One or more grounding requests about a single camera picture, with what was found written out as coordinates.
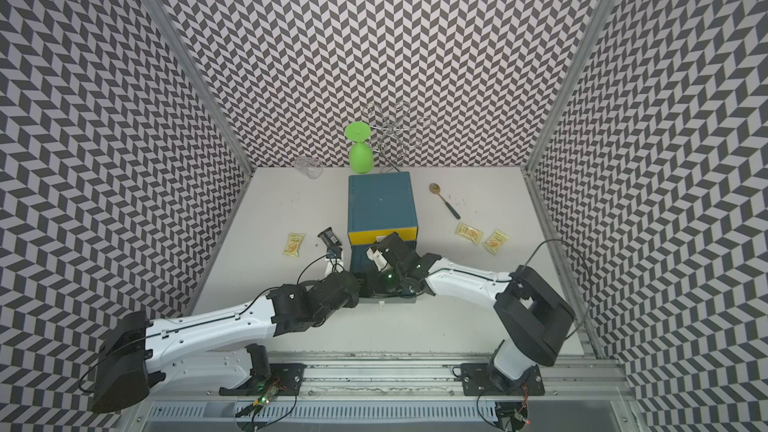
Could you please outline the yellow top drawer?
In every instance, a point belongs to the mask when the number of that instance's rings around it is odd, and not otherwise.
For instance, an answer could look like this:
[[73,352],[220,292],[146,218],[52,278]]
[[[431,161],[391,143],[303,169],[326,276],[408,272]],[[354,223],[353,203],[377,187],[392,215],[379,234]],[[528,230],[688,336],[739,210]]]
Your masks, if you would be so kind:
[[371,245],[383,240],[392,233],[396,233],[403,241],[416,241],[418,238],[418,227],[353,231],[348,233],[348,238],[353,246]]

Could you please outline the black cookie packet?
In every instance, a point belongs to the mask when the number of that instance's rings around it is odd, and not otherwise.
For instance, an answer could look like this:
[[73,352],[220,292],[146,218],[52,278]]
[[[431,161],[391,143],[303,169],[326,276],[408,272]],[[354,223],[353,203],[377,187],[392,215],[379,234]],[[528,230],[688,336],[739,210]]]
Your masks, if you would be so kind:
[[321,231],[318,237],[325,244],[328,251],[340,252],[342,250],[343,245],[331,227]]

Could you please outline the yellow cookie packet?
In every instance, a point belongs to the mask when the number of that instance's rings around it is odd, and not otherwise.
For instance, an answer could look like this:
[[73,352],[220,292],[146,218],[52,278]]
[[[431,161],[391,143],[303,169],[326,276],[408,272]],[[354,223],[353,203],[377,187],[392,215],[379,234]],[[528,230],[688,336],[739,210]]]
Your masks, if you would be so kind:
[[483,242],[484,249],[496,255],[501,247],[510,240],[510,237],[499,229],[495,229],[489,237]]

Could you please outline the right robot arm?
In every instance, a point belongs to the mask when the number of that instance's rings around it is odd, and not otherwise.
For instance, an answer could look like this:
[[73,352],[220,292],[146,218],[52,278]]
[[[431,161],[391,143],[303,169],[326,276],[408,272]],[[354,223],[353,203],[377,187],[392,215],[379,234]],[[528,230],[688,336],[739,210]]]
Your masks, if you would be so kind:
[[377,292],[452,297],[493,310],[508,334],[487,366],[499,390],[521,386],[536,367],[553,366],[579,327],[573,308],[527,263],[512,272],[458,265],[437,254],[419,255],[396,232],[370,245],[366,257],[383,276]]

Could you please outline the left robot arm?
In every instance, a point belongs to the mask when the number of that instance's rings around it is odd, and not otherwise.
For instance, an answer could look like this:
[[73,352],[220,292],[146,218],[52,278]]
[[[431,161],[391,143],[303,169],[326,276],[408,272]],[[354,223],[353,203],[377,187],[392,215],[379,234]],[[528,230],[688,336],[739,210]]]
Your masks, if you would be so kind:
[[248,345],[319,326],[334,312],[354,308],[360,284],[353,274],[332,272],[317,281],[271,287],[245,305],[176,319],[144,311],[118,320],[102,336],[88,410],[113,413],[142,402],[166,379],[172,364],[237,343]]

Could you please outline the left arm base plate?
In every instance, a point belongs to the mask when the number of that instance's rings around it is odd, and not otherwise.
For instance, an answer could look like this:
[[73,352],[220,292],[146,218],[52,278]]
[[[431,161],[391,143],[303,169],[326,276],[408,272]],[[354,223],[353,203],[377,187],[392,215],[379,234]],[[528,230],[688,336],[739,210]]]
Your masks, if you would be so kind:
[[261,397],[275,387],[277,396],[297,396],[300,392],[306,365],[303,363],[278,363],[271,367],[269,376],[253,375],[232,388],[220,387],[223,397]]

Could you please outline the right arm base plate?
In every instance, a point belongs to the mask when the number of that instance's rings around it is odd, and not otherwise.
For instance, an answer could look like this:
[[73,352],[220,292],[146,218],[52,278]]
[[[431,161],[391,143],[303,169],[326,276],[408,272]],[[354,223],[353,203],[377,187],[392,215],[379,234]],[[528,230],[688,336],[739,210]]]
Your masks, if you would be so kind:
[[519,378],[510,379],[490,363],[462,363],[458,379],[465,396],[543,396],[543,378],[537,366],[527,369]]

